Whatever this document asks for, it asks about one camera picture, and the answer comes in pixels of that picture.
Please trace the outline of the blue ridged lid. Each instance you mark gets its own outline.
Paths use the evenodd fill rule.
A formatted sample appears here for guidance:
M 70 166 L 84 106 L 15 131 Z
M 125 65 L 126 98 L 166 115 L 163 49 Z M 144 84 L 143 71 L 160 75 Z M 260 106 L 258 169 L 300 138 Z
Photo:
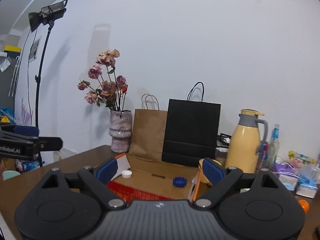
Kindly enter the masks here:
M 174 187 L 185 187 L 187 185 L 187 180 L 183 177 L 175 177 L 172 180 L 172 184 Z

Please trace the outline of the yellow mug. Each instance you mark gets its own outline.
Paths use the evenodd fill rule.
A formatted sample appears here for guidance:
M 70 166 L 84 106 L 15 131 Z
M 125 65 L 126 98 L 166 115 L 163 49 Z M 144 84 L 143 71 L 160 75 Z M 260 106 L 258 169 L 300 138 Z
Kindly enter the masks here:
M 201 182 L 209 186 L 216 185 L 225 177 L 224 167 L 213 159 L 200 159 L 199 169 L 201 174 Z

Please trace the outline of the small white cap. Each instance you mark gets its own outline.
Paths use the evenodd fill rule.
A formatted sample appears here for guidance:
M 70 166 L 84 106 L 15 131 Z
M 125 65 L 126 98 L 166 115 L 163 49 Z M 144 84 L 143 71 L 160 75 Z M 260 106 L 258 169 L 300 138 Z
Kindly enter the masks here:
M 132 171 L 130 171 L 130 170 L 123 170 L 123 171 L 121 172 L 121 176 L 122 176 L 123 178 L 131 178 L 131 177 L 132 177 Z

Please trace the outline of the red orange cardboard box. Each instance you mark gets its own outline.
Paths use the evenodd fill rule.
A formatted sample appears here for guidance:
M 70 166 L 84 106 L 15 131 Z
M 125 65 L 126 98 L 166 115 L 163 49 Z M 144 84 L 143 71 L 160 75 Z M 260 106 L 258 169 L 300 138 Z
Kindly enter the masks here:
M 200 169 L 163 162 L 151 162 L 130 154 L 115 157 L 118 171 L 106 185 L 112 192 L 125 200 L 197 200 L 210 187 L 201 182 Z M 131 178 L 123 178 L 123 170 L 132 171 Z M 183 177 L 185 187 L 174 187 L 172 180 Z

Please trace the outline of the yellow thermos jug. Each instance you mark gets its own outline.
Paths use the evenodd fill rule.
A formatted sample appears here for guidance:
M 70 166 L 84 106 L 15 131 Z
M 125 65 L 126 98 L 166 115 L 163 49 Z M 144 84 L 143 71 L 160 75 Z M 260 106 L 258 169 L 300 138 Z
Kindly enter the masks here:
M 245 173 L 254 173 L 259 151 L 268 134 L 268 123 L 259 118 L 263 113 L 253 109 L 241 110 L 226 158 L 225 167 L 237 167 Z

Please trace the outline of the pink knitted-look vase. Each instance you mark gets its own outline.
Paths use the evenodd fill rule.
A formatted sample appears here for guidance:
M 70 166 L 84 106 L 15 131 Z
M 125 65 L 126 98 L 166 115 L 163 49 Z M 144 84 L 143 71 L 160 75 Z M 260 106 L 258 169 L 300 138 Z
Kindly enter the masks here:
M 111 150 L 116 153 L 129 151 L 132 136 L 131 111 L 111 111 L 109 135 Z

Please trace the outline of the black paper bag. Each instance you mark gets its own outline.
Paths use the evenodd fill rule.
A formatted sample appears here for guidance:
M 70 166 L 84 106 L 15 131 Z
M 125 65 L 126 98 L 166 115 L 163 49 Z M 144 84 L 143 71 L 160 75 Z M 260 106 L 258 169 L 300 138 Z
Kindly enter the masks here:
M 192 101 L 192 93 L 186 100 L 169 100 L 163 162 L 197 167 L 200 159 L 215 157 L 221 105 L 204 102 L 204 95 Z

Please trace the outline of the brown paper bag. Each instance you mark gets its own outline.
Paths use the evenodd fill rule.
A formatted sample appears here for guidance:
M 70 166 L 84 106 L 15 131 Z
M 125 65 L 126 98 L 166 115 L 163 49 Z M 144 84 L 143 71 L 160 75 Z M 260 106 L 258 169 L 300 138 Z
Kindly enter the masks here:
M 160 162 L 162 159 L 167 111 L 159 107 L 154 95 L 145 93 L 141 97 L 142 108 L 136 109 L 129 154 L 146 161 Z

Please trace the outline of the clear glass bottle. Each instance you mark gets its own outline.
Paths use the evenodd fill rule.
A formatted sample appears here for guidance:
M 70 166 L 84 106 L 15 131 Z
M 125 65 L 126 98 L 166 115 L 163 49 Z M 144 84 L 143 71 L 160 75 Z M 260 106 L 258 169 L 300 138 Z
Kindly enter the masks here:
M 272 131 L 272 137 L 269 142 L 268 152 L 267 152 L 266 168 L 269 170 L 272 170 L 278 155 L 279 146 L 280 146 L 278 138 L 279 138 L 279 124 L 275 124 L 274 129 Z

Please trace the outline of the dried pink flower bouquet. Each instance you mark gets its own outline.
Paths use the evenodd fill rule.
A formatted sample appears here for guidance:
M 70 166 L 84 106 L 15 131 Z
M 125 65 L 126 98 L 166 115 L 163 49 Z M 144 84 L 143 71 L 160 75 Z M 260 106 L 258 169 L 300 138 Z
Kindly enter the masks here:
M 77 89 L 85 91 L 85 100 L 90 105 L 104 105 L 111 111 L 124 111 L 128 91 L 127 80 L 116 74 L 117 49 L 98 54 L 95 64 L 87 71 L 88 80 L 80 80 Z

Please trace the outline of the tissue pack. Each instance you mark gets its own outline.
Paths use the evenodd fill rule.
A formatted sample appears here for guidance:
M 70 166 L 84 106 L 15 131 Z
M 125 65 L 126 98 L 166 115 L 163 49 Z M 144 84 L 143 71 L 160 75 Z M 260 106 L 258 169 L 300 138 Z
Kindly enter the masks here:
M 316 180 L 319 175 L 319 167 L 317 165 L 301 167 L 298 169 L 298 175 L 296 194 L 314 199 L 318 191 Z

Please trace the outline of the orange fruit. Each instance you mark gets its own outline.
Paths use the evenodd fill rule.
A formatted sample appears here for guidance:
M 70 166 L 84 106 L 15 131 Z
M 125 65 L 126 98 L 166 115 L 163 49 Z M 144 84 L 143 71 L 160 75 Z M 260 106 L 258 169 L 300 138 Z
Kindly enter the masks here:
M 310 205 L 309 203 L 304 200 L 304 199 L 300 199 L 298 200 L 298 203 L 300 204 L 300 206 L 302 207 L 302 209 L 304 210 L 305 213 L 308 213 L 309 209 L 310 209 Z

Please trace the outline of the studio light on stand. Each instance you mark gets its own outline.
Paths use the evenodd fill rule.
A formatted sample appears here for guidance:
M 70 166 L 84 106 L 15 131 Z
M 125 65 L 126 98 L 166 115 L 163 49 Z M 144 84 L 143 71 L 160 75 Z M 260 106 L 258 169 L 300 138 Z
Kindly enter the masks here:
M 46 53 L 50 33 L 54 27 L 54 23 L 56 20 L 63 18 L 67 10 L 66 9 L 67 3 L 68 3 L 68 0 L 63 0 L 61 2 L 48 5 L 46 7 L 42 7 L 39 12 L 30 12 L 28 14 L 31 32 L 36 31 L 41 24 L 49 25 L 44 46 L 42 49 L 39 71 L 38 71 L 38 74 L 35 75 L 35 82 L 36 82 L 35 126 L 37 128 L 39 127 L 39 96 L 40 96 L 40 84 L 41 84 L 41 74 L 42 74 L 44 56 Z

